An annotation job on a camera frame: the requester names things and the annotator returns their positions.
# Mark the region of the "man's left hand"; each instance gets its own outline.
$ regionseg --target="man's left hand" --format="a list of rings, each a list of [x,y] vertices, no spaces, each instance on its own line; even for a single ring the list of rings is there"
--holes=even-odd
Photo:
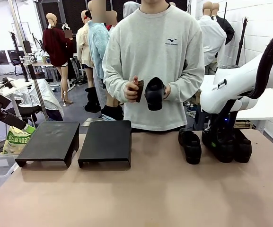
[[[171,87],[169,84],[167,84],[166,88],[165,88],[165,93],[164,93],[164,97],[163,99],[167,98],[169,96],[169,94],[171,93]]]

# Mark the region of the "gray hood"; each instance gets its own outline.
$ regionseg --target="gray hood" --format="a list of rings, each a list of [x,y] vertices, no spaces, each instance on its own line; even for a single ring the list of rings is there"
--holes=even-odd
[[[128,1],[123,5],[123,17],[126,18],[130,14],[132,14],[135,10],[137,10],[141,5],[136,3],[135,1]]]

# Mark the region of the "beige jacket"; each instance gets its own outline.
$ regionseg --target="beige jacket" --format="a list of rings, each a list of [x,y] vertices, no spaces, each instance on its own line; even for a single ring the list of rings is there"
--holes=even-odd
[[[88,24],[81,27],[76,34],[76,45],[78,59],[82,64],[86,64],[89,67],[94,67],[93,61],[90,56],[89,44],[88,44]]]

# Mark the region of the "gray pants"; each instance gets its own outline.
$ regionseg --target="gray pants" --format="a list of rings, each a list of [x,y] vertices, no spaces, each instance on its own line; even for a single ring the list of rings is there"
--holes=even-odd
[[[213,62],[209,65],[206,65],[204,67],[204,74],[205,75],[215,75],[216,67],[217,67],[217,62]]]
[[[98,97],[100,108],[103,109],[107,103],[107,94],[106,94],[106,89],[104,89],[103,87],[102,79],[97,76],[95,67],[93,67],[93,81],[94,81],[95,90],[97,91],[97,97]]]

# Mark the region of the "black platform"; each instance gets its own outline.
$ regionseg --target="black platform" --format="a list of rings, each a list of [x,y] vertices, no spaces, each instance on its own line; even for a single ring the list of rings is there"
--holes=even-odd
[[[84,162],[128,161],[131,167],[131,122],[91,122],[78,159]]]
[[[15,160],[20,167],[28,161],[62,161],[69,167],[78,149],[78,122],[43,122]]]

